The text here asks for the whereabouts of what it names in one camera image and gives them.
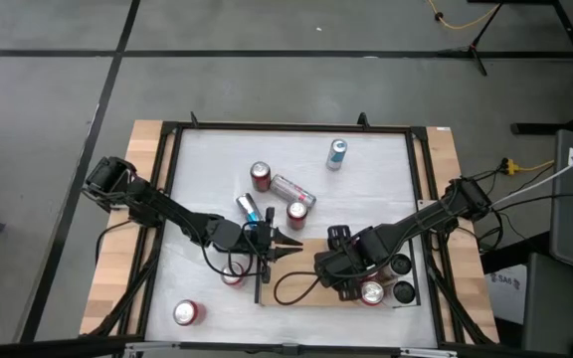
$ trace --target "red soda can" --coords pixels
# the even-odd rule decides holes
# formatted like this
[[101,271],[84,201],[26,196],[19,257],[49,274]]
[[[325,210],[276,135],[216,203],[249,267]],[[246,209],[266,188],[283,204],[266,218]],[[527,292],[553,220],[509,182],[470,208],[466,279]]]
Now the red soda can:
[[271,186],[271,168],[265,162],[255,162],[251,165],[251,182],[259,192],[266,192]]
[[206,313],[205,306],[191,299],[183,299],[174,307],[174,320],[181,326],[198,324]]
[[376,281],[362,282],[361,299],[366,305],[378,305],[384,299],[384,287]]
[[235,276],[228,276],[228,275],[220,275],[220,279],[222,280],[222,282],[226,285],[229,286],[239,286],[242,284],[243,282],[243,277],[241,277],[240,275],[243,274],[243,272],[245,271],[245,269],[243,268],[242,265],[236,263],[236,262],[231,262],[231,268],[229,268],[228,264],[225,264],[223,266],[223,268],[221,269],[222,272],[224,273],[228,273],[228,274],[237,274],[238,277]]
[[301,230],[306,224],[308,209],[301,202],[292,202],[286,207],[286,223],[294,230]]

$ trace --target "can lid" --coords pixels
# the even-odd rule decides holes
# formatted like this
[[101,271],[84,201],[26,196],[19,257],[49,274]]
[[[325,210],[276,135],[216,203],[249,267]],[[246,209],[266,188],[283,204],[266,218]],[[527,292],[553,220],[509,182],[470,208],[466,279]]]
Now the can lid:
[[348,143],[344,139],[333,140],[333,143],[331,144],[331,146],[333,147],[333,150],[336,153],[342,153],[342,152],[345,152],[346,149],[348,149]]
[[188,325],[196,318],[198,308],[189,299],[183,299],[174,307],[174,320],[180,325]]
[[415,288],[406,281],[398,281],[393,286],[393,294],[398,301],[407,304],[415,299]]
[[390,268],[396,274],[406,274],[412,267],[410,259],[404,254],[396,254],[390,262]]
[[301,202],[293,202],[288,204],[286,211],[290,217],[300,219],[306,216],[306,205]]
[[251,174],[258,177],[263,177],[269,174],[269,164],[265,162],[255,162],[251,166]]
[[362,300],[367,304],[377,304],[384,298],[384,287],[375,281],[362,283]]
[[[227,265],[227,264],[225,264],[222,267],[221,271],[224,273],[227,273],[227,274],[242,274],[244,272],[243,266],[236,263],[236,262],[232,262],[231,266],[232,266],[232,269],[234,269],[233,272],[231,271],[231,269],[229,268],[229,265]],[[231,277],[231,276],[226,276],[223,274],[220,275],[220,278],[226,284],[236,284],[243,279],[242,277]]]

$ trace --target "tripod stand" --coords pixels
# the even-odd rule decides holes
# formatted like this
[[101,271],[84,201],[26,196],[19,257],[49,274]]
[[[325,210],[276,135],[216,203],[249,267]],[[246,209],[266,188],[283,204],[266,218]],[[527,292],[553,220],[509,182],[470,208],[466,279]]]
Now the tripod stand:
[[481,37],[483,36],[483,33],[485,33],[485,30],[487,30],[489,24],[492,23],[492,20],[494,20],[494,16],[496,16],[496,13],[498,13],[498,10],[500,10],[502,6],[503,6],[503,1],[500,1],[498,3],[498,6],[496,6],[496,9],[492,12],[492,15],[490,15],[489,19],[487,19],[487,21],[485,22],[485,25],[483,25],[481,31],[478,33],[475,39],[468,45],[468,49],[466,50],[465,53],[461,50],[443,50],[438,52],[439,57],[460,58],[461,54],[464,54],[465,58],[469,58],[475,61],[478,70],[481,72],[482,75],[487,76],[487,71],[485,70],[483,61],[478,55],[477,46],[478,42],[481,40]]

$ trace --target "yellow cable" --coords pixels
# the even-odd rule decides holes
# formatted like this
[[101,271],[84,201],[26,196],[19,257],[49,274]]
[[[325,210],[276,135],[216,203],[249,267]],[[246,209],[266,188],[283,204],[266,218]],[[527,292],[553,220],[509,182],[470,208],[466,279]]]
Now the yellow cable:
[[548,166],[548,165],[550,165],[550,164],[554,164],[554,161],[553,161],[553,160],[550,160],[550,161],[547,161],[547,162],[545,162],[545,163],[543,163],[543,164],[539,164],[539,165],[533,166],[533,167],[531,167],[531,168],[518,168],[518,171],[534,171],[534,170],[538,170],[538,169],[540,169],[540,168],[546,167],[546,166]]
[[[437,7],[435,6],[435,3],[433,2],[433,0],[428,0],[428,2],[430,3],[430,6],[433,7],[433,11],[435,12],[435,15],[437,15],[439,13],[439,11],[437,11]],[[461,26],[454,26],[451,25],[449,23],[447,23],[446,21],[444,21],[444,19],[442,17],[439,18],[439,21],[442,22],[442,24],[444,24],[444,26],[446,26],[447,28],[451,29],[451,30],[462,30],[465,29],[466,27],[472,26],[477,24],[478,22],[482,21],[483,19],[485,19],[486,17],[488,17],[491,13],[493,13],[496,9],[498,8],[498,5],[494,6],[493,8],[491,8],[488,12],[485,13],[485,15],[479,17],[478,19],[467,23],[465,25],[461,25]]]

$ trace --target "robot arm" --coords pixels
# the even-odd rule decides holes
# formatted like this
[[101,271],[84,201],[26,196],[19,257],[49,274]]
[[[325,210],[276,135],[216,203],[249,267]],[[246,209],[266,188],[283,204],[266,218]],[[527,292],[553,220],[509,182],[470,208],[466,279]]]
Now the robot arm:
[[324,287],[337,290],[340,300],[361,296],[359,281],[386,266],[402,245],[427,231],[451,233],[458,217],[484,217],[491,201],[475,180],[451,181],[436,203],[395,223],[369,227],[354,236],[346,226],[328,229],[329,251],[314,256],[314,270]]
[[263,261],[276,261],[300,248],[275,248],[272,243],[301,246],[301,243],[272,228],[273,208],[267,220],[243,232],[240,225],[216,214],[194,213],[157,191],[136,176],[134,166],[116,157],[103,158],[86,179],[84,192],[109,212],[126,205],[131,221],[148,228],[169,220],[178,225],[189,240],[204,248],[212,243],[223,253],[256,254]]

